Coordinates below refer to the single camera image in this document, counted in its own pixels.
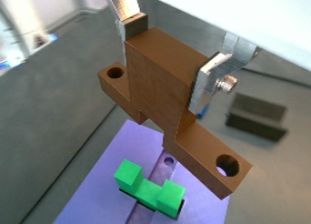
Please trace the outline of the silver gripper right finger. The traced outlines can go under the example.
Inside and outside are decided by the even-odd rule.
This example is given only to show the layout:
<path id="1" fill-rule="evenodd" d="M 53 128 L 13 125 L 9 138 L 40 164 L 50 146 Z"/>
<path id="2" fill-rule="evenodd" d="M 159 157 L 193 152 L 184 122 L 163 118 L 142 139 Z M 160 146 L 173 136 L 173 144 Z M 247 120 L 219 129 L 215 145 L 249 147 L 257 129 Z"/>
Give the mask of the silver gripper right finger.
<path id="1" fill-rule="evenodd" d="M 188 110 L 196 115 L 209 103 L 217 91 L 231 93 L 236 79 L 231 74 L 243 68 L 260 52 L 252 42 L 229 33 L 224 35 L 221 51 L 215 53 L 209 61 L 197 69 L 188 102 Z"/>

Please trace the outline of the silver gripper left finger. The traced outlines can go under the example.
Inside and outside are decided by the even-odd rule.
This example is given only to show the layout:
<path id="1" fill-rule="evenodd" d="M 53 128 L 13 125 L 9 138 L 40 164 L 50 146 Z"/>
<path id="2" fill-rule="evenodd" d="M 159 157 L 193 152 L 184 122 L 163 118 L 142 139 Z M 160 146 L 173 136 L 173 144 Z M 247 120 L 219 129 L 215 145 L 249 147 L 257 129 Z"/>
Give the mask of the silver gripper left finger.
<path id="1" fill-rule="evenodd" d="M 141 12 L 137 0 L 105 0 L 112 14 L 121 42 L 148 29 L 148 15 Z"/>

